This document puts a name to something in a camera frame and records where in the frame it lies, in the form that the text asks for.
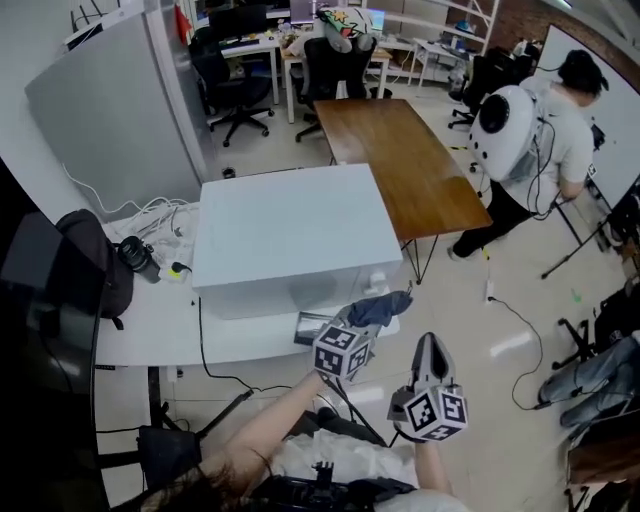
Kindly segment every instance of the white floor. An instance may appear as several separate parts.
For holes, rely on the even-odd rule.
[[[423,117],[447,146],[462,146],[466,128],[448,130],[447,123],[454,104],[445,91],[428,86],[418,90],[406,85],[390,86],[394,97],[403,97]],[[294,141],[297,131],[307,125],[298,121],[287,123],[286,109],[281,105],[273,118],[265,118],[271,132],[262,137],[250,126],[241,127],[229,148],[221,141],[226,127],[216,130],[218,148],[216,176],[224,167],[236,169],[239,176],[292,167],[328,165],[330,152],[322,133]],[[467,172],[471,161],[467,151],[452,151],[461,168]],[[480,176],[470,175],[478,190]],[[483,189],[488,185],[484,181]],[[483,198],[490,200],[490,194]],[[588,199],[582,199],[582,211],[569,208],[579,233],[588,232],[582,217],[593,216]],[[569,407],[555,405],[542,411],[522,411],[511,399],[515,380],[533,370],[540,358],[538,340],[530,329],[500,304],[485,304],[484,282],[487,262],[476,258],[455,263],[446,254],[446,247],[455,237],[441,239],[421,286],[414,287],[415,301],[400,318],[399,334],[379,341],[376,358],[361,371],[348,394],[369,422],[386,439],[392,437],[386,413],[391,394],[409,378],[409,367],[419,337],[435,332],[452,353],[458,382],[464,387],[469,403],[470,427],[441,445],[449,475],[457,495],[476,512],[561,511],[566,510],[562,495],[565,486],[567,432],[558,424],[561,412]],[[432,240],[421,240],[424,257]],[[536,401],[539,385],[549,376],[551,362],[573,351],[571,341],[558,330],[556,322],[565,317],[572,322],[591,316],[591,309],[602,299],[619,289],[624,276],[619,259],[603,254],[595,242],[588,244],[569,263],[548,280],[541,272],[573,250],[576,242],[557,212],[544,222],[526,222],[506,239],[488,247],[495,295],[509,303],[528,319],[542,336],[544,360],[539,370],[523,378],[515,396],[524,406]],[[414,279],[408,260],[395,277],[394,289],[405,289]],[[294,385],[309,370],[305,355],[273,358],[256,362],[212,366],[218,374],[237,375],[253,386]],[[146,370],[133,377],[131,385],[139,389]],[[100,413],[118,410],[113,401],[122,396],[121,379],[125,370],[101,372],[96,386],[98,428],[131,426],[143,423],[144,407],[135,414],[123,408],[122,414]],[[230,399],[242,391],[231,381],[211,380],[200,367],[184,368],[184,377],[175,384],[163,386],[163,398],[171,404],[177,418],[187,419],[192,429],[204,426],[219,413]],[[203,449],[211,453],[220,446],[244,420],[268,406],[278,392],[257,395],[240,406],[206,439]],[[326,393],[329,400],[346,413],[346,408]],[[120,443],[109,441],[115,435],[101,435],[103,451],[132,449],[135,434],[123,434]],[[139,468],[110,470],[107,485],[113,503],[139,492],[142,485]]]

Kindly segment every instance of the gray t-shirt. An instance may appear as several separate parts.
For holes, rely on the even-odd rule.
[[[529,77],[520,87],[533,92],[541,102],[545,125],[540,148],[540,179],[538,159],[531,154],[521,159],[511,177],[501,182],[507,193],[521,206],[544,214],[560,192],[560,177],[571,183],[582,183],[593,166],[593,134],[574,101],[552,87],[550,80]]]

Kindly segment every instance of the keyboard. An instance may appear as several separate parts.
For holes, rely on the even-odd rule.
[[[232,48],[240,48],[242,46],[253,46],[254,44],[260,44],[259,39],[249,39],[248,41],[235,41],[233,43],[221,45],[222,50],[230,50]]]

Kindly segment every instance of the office chair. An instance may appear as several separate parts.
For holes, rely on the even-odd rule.
[[[333,100],[338,90],[338,82],[345,80],[349,98],[366,98],[364,72],[371,61],[377,41],[371,49],[362,51],[354,44],[349,53],[336,52],[325,37],[310,39],[304,43],[304,52],[309,66],[309,91],[298,100],[313,110],[313,102]],[[309,133],[322,129],[315,115],[305,114],[305,120],[315,122],[313,126],[296,134],[296,142]]]
[[[138,430],[138,450],[100,455],[100,468],[114,468],[140,464],[147,483],[147,490],[132,500],[112,507],[112,512],[133,512],[153,493],[166,488],[178,477],[202,462],[200,441],[217,427],[238,405],[253,394],[247,391],[233,400],[225,409],[198,432],[180,429],[168,416],[168,404],[160,410],[160,419],[167,427],[142,426]]]
[[[499,47],[490,48],[484,57],[481,55],[474,57],[471,82],[466,88],[463,87],[461,95],[460,92],[449,94],[456,101],[462,100],[462,103],[469,107],[469,111],[454,109],[451,115],[453,117],[460,116],[462,119],[449,123],[449,129],[458,125],[472,125],[485,95],[513,82],[513,79],[509,78],[512,67],[513,61],[508,53]]]
[[[578,330],[564,318],[558,320],[558,325],[569,331],[578,350],[563,361],[554,361],[552,370],[564,368],[576,359],[581,362],[607,350],[615,342],[614,339],[629,336],[634,330],[640,329],[640,283],[634,284],[628,280],[625,286],[600,303],[600,314],[594,322],[595,340],[589,342],[589,320],[583,320]]]
[[[209,126],[232,123],[222,145],[229,147],[231,136],[241,124],[250,124],[262,129],[262,136],[269,135],[269,128],[252,116],[267,112],[269,117],[274,115],[270,107],[250,109],[256,103],[267,97],[271,90],[271,78],[251,76],[251,69],[245,67],[245,77],[230,79],[231,73],[227,61],[220,52],[217,40],[209,27],[199,29],[189,45],[191,61],[204,82],[204,99],[215,111],[231,108],[231,112],[214,121]]]

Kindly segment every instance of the person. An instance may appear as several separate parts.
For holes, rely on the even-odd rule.
[[[561,83],[529,77],[520,84],[535,95],[546,113],[538,154],[527,152],[509,178],[500,183],[491,181],[487,211],[493,224],[465,231],[449,248],[452,259],[468,258],[532,216],[544,216],[560,195],[573,199],[584,188],[593,166],[594,142],[580,109],[594,103],[609,85],[584,50],[570,51],[558,75]]]
[[[373,476],[393,478],[394,473],[402,473],[402,465],[396,464],[399,458],[395,451],[380,446],[382,443],[372,437],[365,427],[337,417],[328,408],[321,409],[317,415],[306,411],[324,387],[321,375],[312,371],[298,385],[242,426],[218,453],[205,459],[175,485],[148,497],[140,509],[145,512],[237,510],[247,505],[248,500],[250,502],[251,493],[270,473],[315,480],[314,477],[309,478],[311,475],[294,472],[297,467],[306,467],[304,461],[307,460],[312,463],[334,462],[334,481],[338,482]],[[318,422],[327,430],[319,430]],[[306,435],[298,435],[283,442],[290,432],[295,434],[296,431],[310,431],[315,437],[311,439]],[[321,444],[323,435],[328,442]],[[321,455],[314,452],[314,446],[317,448],[319,443]],[[366,461],[362,460],[362,453],[369,453]],[[376,457],[375,462],[371,462],[370,457],[373,456]],[[378,475],[372,475],[371,468],[376,468]],[[452,494],[435,443],[416,445],[412,480],[410,483],[415,483],[418,489],[410,488],[413,490],[409,493],[378,503],[375,510],[467,510]]]
[[[566,366],[538,392],[541,404],[567,400],[582,389],[589,396],[560,416],[566,428],[585,425],[601,412],[640,393],[640,331],[621,339],[597,356],[575,367]]]

